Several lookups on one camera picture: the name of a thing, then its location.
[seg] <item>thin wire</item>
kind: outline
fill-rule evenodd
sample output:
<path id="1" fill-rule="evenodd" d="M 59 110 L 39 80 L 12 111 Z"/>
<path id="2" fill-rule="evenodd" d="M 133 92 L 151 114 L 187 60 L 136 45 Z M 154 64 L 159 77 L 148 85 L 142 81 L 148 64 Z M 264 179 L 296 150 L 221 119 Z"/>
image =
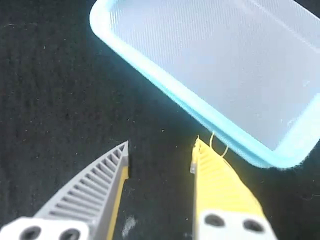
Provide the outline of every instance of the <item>thin wire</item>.
<path id="1" fill-rule="evenodd" d="M 214 135 L 215 135 L 215 133 L 213 132 L 213 133 L 211 134 L 211 137 L 210 137 L 210 140 L 209 140 L 209 147 L 210 147 L 210 148 L 212 148 L 212 141 L 213 141 L 213 139 L 214 139 Z M 221 155 L 222 158 L 227 154 L 228 149 L 229 149 L 229 146 L 226 145 L 225 150 L 224 150 L 224 152 L 223 152 L 222 155 Z"/>
<path id="2" fill-rule="evenodd" d="M 211 134 L 211 137 L 210 137 L 210 140 L 209 140 L 209 147 L 210 147 L 210 148 L 212 148 L 212 140 L 214 139 L 214 135 L 215 135 L 215 133 L 213 132 L 213 133 Z"/>
<path id="3" fill-rule="evenodd" d="M 227 146 L 225 147 L 224 152 L 223 152 L 222 155 L 221 155 L 222 158 L 227 154 L 228 149 L 229 149 L 229 146 L 227 145 Z"/>

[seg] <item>dust speck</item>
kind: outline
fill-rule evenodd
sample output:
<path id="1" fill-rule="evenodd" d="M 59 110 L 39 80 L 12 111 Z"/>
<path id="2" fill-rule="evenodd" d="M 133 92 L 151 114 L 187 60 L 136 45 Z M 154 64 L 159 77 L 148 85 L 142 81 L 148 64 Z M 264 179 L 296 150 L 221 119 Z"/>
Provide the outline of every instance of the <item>dust speck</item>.
<path id="1" fill-rule="evenodd" d="M 128 236 L 129 231 L 135 227 L 137 224 L 137 220 L 133 216 L 129 216 L 124 223 L 123 229 L 122 229 L 122 238 L 124 239 L 126 236 Z"/>

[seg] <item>mounting hole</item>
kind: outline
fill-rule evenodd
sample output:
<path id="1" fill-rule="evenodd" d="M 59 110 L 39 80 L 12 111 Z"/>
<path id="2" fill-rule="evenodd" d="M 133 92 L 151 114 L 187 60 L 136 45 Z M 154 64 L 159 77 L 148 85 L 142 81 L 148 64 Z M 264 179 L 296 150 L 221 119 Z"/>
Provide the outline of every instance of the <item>mounting hole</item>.
<path id="1" fill-rule="evenodd" d="M 60 235 L 59 240 L 78 240 L 79 238 L 80 232 L 77 229 L 70 228 Z"/>
<path id="2" fill-rule="evenodd" d="M 21 235 L 20 240 L 35 240 L 39 237 L 41 228 L 38 226 L 31 226 L 25 229 Z"/>
<path id="3" fill-rule="evenodd" d="M 215 214 L 207 215 L 204 219 L 205 223 L 215 227 L 223 227 L 225 226 L 225 221 Z"/>
<path id="4" fill-rule="evenodd" d="M 262 233 L 264 231 L 264 228 L 262 227 L 262 225 L 254 220 L 244 221 L 243 227 L 247 230 L 250 230 L 256 233 Z"/>

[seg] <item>translucent tray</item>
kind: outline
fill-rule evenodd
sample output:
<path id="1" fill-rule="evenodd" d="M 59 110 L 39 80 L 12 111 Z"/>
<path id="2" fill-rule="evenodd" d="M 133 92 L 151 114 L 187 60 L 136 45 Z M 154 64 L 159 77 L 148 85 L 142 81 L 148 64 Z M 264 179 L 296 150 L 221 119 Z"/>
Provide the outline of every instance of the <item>translucent tray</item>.
<path id="1" fill-rule="evenodd" d="M 93 32 L 251 164 L 320 138 L 320 19 L 293 0 L 97 0 Z"/>

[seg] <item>black background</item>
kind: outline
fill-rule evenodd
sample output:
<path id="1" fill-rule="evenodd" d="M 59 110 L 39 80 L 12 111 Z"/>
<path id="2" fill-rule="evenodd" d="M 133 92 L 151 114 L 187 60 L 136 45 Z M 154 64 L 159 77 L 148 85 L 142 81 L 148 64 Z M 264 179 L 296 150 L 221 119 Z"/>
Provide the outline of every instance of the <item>black background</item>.
<path id="1" fill-rule="evenodd" d="M 300 0 L 320 17 L 320 1 Z M 94 0 L 0 0 L 0 225 L 32 216 L 97 157 L 129 140 L 114 239 L 191 239 L 197 134 L 209 133 L 92 33 Z M 320 240 L 320 144 L 289 170 L 226 159 L 279 240 Z"/>

